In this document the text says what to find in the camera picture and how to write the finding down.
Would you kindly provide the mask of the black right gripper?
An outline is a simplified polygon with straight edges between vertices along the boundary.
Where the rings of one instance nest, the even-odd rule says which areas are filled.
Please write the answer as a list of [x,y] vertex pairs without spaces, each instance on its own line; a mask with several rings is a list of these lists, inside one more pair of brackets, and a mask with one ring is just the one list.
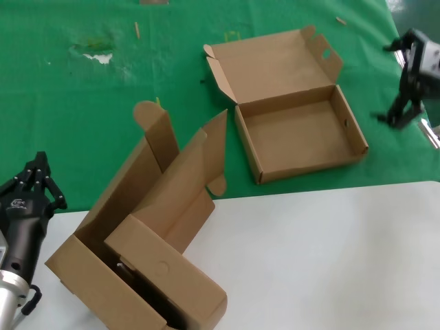
[[382,49],[386,52],[401,50],[403,53],[409,52],[409,55],[406,56],[400,78],[399,94],[402,97],[394,99],[387,113],[371,113],[372,118],[392,129],[401,130],[424,112],[422,101],[414,97],[417,94],[420,63],[427,42],[428,37],[423,32],[411,28],[395,38],[390,45],[383,46]]

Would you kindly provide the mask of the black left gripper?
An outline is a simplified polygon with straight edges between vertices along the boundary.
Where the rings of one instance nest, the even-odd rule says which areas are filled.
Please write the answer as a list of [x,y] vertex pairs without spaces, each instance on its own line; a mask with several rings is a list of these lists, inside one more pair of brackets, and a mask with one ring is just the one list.
[[[54,200],[42,193],[48,189]],[[51,178],[47,154],[39,151],[25,168],[1,186],[1,233],[8,244],[1,269],[26,281],[34,277],[52,210],[66,210],[61,189]]]

